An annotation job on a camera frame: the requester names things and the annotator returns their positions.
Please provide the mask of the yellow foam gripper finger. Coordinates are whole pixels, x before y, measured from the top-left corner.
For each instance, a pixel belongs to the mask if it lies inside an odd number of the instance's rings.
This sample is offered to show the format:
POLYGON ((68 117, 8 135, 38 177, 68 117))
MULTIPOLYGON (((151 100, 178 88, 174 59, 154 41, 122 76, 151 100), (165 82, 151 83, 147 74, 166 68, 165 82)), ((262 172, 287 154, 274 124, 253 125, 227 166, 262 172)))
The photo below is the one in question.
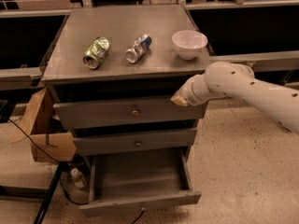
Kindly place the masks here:
POLYGON ((174 103, 175 105, 179 106, 188 106, 189 104, 185 100, 185 98, 182 96, 180 91, 177 91, 172 97, 171 97, 171 102, 174 103))

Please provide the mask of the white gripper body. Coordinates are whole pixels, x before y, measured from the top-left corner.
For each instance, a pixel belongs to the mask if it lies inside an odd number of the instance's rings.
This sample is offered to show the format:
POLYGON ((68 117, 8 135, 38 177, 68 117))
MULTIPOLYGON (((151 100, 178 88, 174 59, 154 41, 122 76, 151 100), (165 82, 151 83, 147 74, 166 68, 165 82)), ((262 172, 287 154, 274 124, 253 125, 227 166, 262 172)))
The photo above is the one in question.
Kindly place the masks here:
POLYGON ((211 99, 225 97, 220 83, 210 75, 195 75, 180 88, 180 95, 188 105, 201 105, 211 99))

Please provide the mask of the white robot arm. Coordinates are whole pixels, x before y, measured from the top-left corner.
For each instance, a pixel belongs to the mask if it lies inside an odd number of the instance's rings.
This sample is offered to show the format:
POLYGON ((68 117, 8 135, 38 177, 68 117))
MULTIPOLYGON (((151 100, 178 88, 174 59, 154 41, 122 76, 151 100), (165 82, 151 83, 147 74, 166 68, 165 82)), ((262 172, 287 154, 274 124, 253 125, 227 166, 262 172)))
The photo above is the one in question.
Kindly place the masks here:
POLYGON ((201 105, 226 96, 244 100, 283 127, 299 133, 299 90, 256 79, 252 69, 243 64, 212 63, 204 74, 189 78, 171 101, 180 106, 201 105))

